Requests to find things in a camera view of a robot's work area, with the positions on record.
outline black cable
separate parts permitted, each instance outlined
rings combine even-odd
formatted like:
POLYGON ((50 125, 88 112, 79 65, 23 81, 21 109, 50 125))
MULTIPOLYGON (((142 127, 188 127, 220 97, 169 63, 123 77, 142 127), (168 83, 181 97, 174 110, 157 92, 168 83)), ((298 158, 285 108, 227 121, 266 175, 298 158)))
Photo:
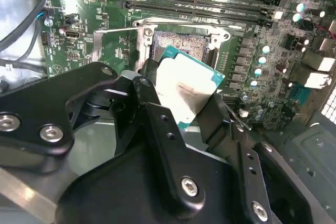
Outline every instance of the black cable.
POLYGON ((29 45, 27 51, 21 57, 17 58, 13 62, 24 61, 28 58, 28 56, 30 55, 31 51, 34 48, 34 45, 35 45, 35 42, 36 42, 36 39, 37 39, 39 33, 40 33, 40 23, 39 23, 39 21, 35 21, 34 34, 33 34, 33 37, 31 39, 31 42, 30 42, 30 45, 29 45))
POLYGON ((18 38, 28 29, 28 27, 35 20, 37 15, 41 12, 42 8, 44 7, 45 1, 46 0, 38 0, 38 4, 27 15, 27 17, 13 31, 11 31, 3 40, 0 41, 0 52, 5 50, 15 41, 17 41, 18 38))
POLYGON ((15 62, 12 60, 4 60, 4 59, 0 59, 0 66, 6 66, 7 64, 10 64, 13 66, 13 68, 20 68, 20 69, 28 69, 37 73, 43 73, 43 74, 47 74, 47 71, 45 69, 45 67, 43 66, 37 66, 34 64, 30 64, 30 63, 25 63, 25 62, 15 62))

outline motherboard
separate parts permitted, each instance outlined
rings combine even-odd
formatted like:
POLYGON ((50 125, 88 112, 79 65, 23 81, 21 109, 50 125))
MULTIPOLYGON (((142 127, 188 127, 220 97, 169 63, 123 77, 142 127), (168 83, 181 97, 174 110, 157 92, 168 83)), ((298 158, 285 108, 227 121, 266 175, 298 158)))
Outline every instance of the motherboard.
POLYGON ((139 71, 174 46, 225 76, 218 93, 244 122, 275 130, 330 84, 335 10, 335 0, 47 0, 41 39, 50 77, 93 61, 139 71))

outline metal screw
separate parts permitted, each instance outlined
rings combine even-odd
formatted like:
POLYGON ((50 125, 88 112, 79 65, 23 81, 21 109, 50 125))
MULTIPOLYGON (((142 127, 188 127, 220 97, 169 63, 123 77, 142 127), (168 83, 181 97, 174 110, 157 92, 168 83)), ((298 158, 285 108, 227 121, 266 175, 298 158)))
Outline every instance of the metal screw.
POLYGON ((268 152, 272 152, 272 151, 273 151, 273 150, 272 150, 272 147, 269 146, 268 144, 263 143, 263 146, 264 146, 264 148, 265 148, 268 152))
POLYGON ((143 32, 145 33, 146 36, 152 36, 153 35, 153 31, 150 28, 145 28, 145 30, 143 32))
POLYGON ((244 132, 244 129, 240 124, 236 124, 236 127, 240 132, 244 132))
POLYGON ((45 126, 40 130, 40 137, 45 141, 56 143, 63 138, 63 131, 57 126, 45 126))
POLYGON ((145 86, 150 86, 151 83, 146 78, 140 78, 140 82, 145 86))
POLYGON ((54 24, 54 22, 50 18, 46 18, 43 23, 46 27, 52 27, 54 24))
POLYGON ((181 181, 182 189, 191 197, 195 197, 197 195, 198 189, 195 182, 190 178, 183 178, 181 181))
POLYGON ((314 177, 315 176, 315 172, 309 168, 307 168, 307 173, 309 174, 310 177, 314 177))
POLYGON ((108 76, 113 75, 112 71, 109 68, 102 68, 101 71, 108 76))
POLYGON ((14 131, 20 127, 20 119, 14 115, 2 114, 0 115, 0 131, 14 131))
POLYGON ((323 146, 323 141, 320 140, 320 139, 316 139, 316 143, 319 147, 322 147, 323 146))
POLYGON ((256 214, 256 216, 258 216, 258 218, 261 221, 266 222, 268 220, 267 212, 265 211, 265 209, 262 207, 261 204, 259 204, 256 201, 253 201, 252 209, 253 209, 253 212, 256 214))

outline capacitor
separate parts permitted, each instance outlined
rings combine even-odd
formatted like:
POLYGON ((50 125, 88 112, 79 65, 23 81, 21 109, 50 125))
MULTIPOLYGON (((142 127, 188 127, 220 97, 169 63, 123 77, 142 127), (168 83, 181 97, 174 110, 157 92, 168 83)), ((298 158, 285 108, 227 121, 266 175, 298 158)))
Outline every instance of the capacitor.
POLYGON ((274 108, 274 106, 275 106, 274 101, 270 101, 270 102, 268 103, 268 106, 269 106, 270 108, 274 108))
POLYGON ((45 18, 44 21, 43 21, 43 24, 46 26, 46 27, 52 27, 54 22, 52 21, 51 18, 45 18))
POLYGON ((293 82, 288 80, 287 78, 282 78, 281 81, 283 82, 284 85, 287 86, 287 88, 291 88, 293 86, 293 82))
POLYGON ((248 95, 245 92, 243 92, 243 93, 240 94, 240 98, 241 98, 241 100, 243 102, 247 102, 248 101, 248 95))
POLYGON ((264 110, 262 109, 261 106, 257 106, 257 107, 256 107, 256 112, 257 112, 258 115, 262 115, 263 112, 264 112, 264 110))
POLYGON ((306 46, 306 45, 309 44, 309 40, 306 37, 301 37, 301 38, 299 38, 299 43, 306 46))
POLYGON ((311 15, 313 15, 315 17, 323 18, 325 16, 325 11, 323 11, 321 9, 309 9, 309 12, 310 12, 311 15))
POLYGON ((270 51, 270 47, 269 46, 263 46, 261 51, 263 52, 263 54, 268 54, 270 51))
POLYGON ((68 27, 62 26, 58 29, 59 34, 64 35, 66 30, 68 30, 68 27))
POLYGON ((275 67, 281 73, 286 73, 287 72, 287 68, 284 65, 277 64, 275 67))
POLYGON ((258 56, 256 58, 256 61, 259 63, 259 64, 265 64, 266 63, 266 57, 265 56, 258 56))
POLYGON ((253 78, 249 79, 249 80, 247 81, 247 83, 248 83, 251 87, 256 87, 256 86, 258 85, 258 82, 257 82, 255 79, 253 79, 253 78))
POLYGON ((305 4, 304 3, 293 4, 293 10, 296 10, 298 13, 303 12, 305 10, 305 4))
POLYGON ((261 73, 263 72, 261 68, 258 68, 258 67, 253 67, 251 69, 251 72, 254 73, 256 76, 259 76, 261 75, 261 73))
POLYGON ((293 22, 298 22, 301 19, 301 14, 299 13, 291 14, 289 16, 293 22))
POLYGON ((302 44, 297 44, 295 47, 296 51, 300 51, 300 52, 305 52, 306 51, 306 47, 302 44))

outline blue cable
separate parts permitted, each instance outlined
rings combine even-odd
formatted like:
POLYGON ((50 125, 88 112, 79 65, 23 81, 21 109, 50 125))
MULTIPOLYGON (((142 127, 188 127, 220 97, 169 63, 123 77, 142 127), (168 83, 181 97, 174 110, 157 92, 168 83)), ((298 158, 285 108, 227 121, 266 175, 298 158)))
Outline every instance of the blue cable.
POLYGON ((37 16, 36 16, 36 19, 38 19, 39 17, 41 17, 43 15, 43 13, 39 13, 37 16))

